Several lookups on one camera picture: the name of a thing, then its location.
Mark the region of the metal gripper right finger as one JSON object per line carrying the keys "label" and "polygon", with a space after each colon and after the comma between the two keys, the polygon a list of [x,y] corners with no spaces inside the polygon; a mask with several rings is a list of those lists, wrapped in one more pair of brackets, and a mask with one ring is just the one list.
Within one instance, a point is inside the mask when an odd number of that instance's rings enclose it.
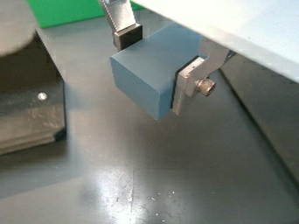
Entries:
{"label": "metal gripper right finger", "polygon": [[236,53],[208,38],[200,40],[200,55],[196,56],[176,72],[172,92],[172,112],[178,115],[184,97],[193,97],[197,93],[208,96],[216,83],[210,74],[217,71]]}

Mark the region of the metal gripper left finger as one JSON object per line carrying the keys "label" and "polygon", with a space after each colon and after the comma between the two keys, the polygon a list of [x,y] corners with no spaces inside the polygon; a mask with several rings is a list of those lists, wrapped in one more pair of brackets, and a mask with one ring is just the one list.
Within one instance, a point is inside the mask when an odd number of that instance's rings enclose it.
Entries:
{"label": "metal gripper left finger", "polygon": [[136,22],[129,0],[97,0],[112,29],[113,45],[118,51],[142,39],[142,26]]}

